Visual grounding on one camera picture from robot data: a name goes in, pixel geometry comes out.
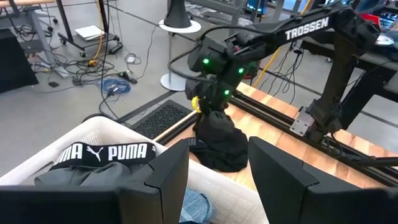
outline gray floor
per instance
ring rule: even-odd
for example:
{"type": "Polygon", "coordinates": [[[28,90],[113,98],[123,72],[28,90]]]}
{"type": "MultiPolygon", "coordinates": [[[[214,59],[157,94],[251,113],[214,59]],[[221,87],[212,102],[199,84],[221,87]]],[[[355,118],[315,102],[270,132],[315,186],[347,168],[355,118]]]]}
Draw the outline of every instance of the gray floor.
{"type": "MultiPolygon", "coordinates": [[[[123,38],[126,48],[116,56],[107,57],[107,61],[113,63],[117,71],[126,69],[124,57],[128,52],[135,53],[142,59],[140,65],[133,65],[130,69],[138,77],[142,74],[146,62],[147,48],[150,43],[150,33],[154,29],[154,24],[158,23],[165,15],[165,2],[158,0],[148,1],[129,1],[119,0],[112,2],[110,11],[112,23],[111,32],[115,32],[123,38]],[[118,26],[119,11],[121,32],[118,26]]],[[[94,0],[69,0],[65,6],[72,30],[92,24],[99,25],[100,19],[94,0]]],[[[50,8],[52,15],[58,16],[56,7],[50,8]]],[[[202,31],[211,25],[202,23],[202,31]]],[[[56,32],[64,32],[61,24],[54,26],[56,32]]],[[[221,40],[225,38],[226,30],[212,33],[211,36],[221,40]]],[[[174,37],[173,54],[177,55],[192,47],[194,39],[198,34],[186,35],[187,38],[180,36],[174,37]]],[[[145,77],[139,80],[137,85],[132,86],[131,92],[120,96],[119,100],[110,103],[116,114],[126,114],[144,103],[157,98],[167,92],[159,83],[161,76],[167,71],[167,33],[157,29],[154,33],[154,43],[150,50],[149,66],[145,77]]],[[[52,47],[59,47],[56,53],[65,55],[69,60],[80,59],[79,51],[71,45],[62,46],[58,38],[54,36],[51,42],[52,47]]],[[[276,59],[271,69],[279,64],[284,55],[283,49],[276,59]]],[[[95,53],[96,47],[87,50],[87,54],[95,53]]],[[[281,72],[285,72],[292,65],[294,55],[289,55],[285,67],[281,72]]],[[[311,55],[305,52],[303,62],[295,73],[295,80],[298,84],[305,86],[295,89],[294,106],[309,105],[314,98],[319,96],[316,92],[322,92],[326,82],[330,64],[325,63],[325,58],[311,55]]],[[[188,72],[186,61],[181,60],[176,65],[177,68],[188,72]]],[[[361,71],[355,71],[352,79],[358,78],[361,71]]],[[[101,102],[100,91],[95,85],[88,85],[82,88],[71,88],[70,79],[62,79],[56,74],[52,74],[51,81],[60,84],[57,88],[47,85],[48,73],[38,73],[37,78],[40,84],[28,86],[18,90],[10,91],[0,95],[0,155],[1,166],[0,175],[5,174],[13,167],[17,166],[51,142],[65,134],[67,131],[79,125],[84,117],[98,112],[98,105],[101,102]]],[[[262,86],[261,90],[268,92],[274,77],[269,77],[268,81],[262,86]]],[[[276,79],[271,94],[275,94],[281,84],[280,79],[276,79]]],[[[293,87],[290,86],[286,93],[280,91],[276,97],[290,102],[293,97],[293,87]]],[[[190,102],[185,99],[183,93],[176,93],[171,96],[176,102],[190,107],[190,102]]],[[[377,118],[368,115],[359,115],[354,123],[349,127],[349,131],[368,139],[374,144],[378,144],[386,149],[398,152],[398,132],[394,126],[398,125],[398,105],[375,96],[365,107],[365,112],[377,118],[388,120],[392,125],[383,123],[377,118]]],[[[139,115],[129,122],[134,123],[143,115],[139,115]]]]}

